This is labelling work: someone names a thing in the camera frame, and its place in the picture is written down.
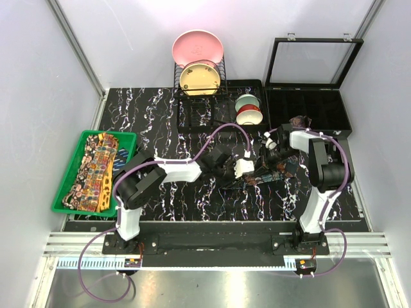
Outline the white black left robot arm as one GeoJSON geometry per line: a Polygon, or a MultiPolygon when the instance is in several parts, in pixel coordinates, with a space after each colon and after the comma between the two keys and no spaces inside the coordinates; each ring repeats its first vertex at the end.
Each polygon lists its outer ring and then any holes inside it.
{"type": "Polygon", "coordinates": [[[139,152],[113,179],[112,195],[118,211],[116,246],[125,254],[137,250],[143,206],[160,185],[193,183],[206,176],[214,177],[223,185],[232,185],[242,176],[242,164],[243,160],[234,160],[225,146],[185,159],[159,158],[148,151],[139,152]]]}

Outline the navy floral tie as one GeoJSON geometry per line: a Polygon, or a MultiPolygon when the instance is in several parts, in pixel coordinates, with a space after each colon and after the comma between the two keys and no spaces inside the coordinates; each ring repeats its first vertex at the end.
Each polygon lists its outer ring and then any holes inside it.
{"type": "Polygon", "coordinates": [[[287,159],[271,167],[255,167],[251,175],[244,176],[242,186],[256,186],[295,178],[300,169],[301,167],[295,159],[287,159]]]}

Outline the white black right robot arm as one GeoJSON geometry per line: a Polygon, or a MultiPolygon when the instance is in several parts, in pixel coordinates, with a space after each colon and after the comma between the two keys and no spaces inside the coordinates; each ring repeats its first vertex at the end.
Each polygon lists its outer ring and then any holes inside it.
{"type": "Polygon", "coordinates": [[[354,180],[354,167],[347,137],[328,136],[291,124],[264,133],[259,162],[271,170],[298,151],[308,156],[311,192],[286,245],[303,255],[326,240],[327,217],[346,185],[354,180]]]}

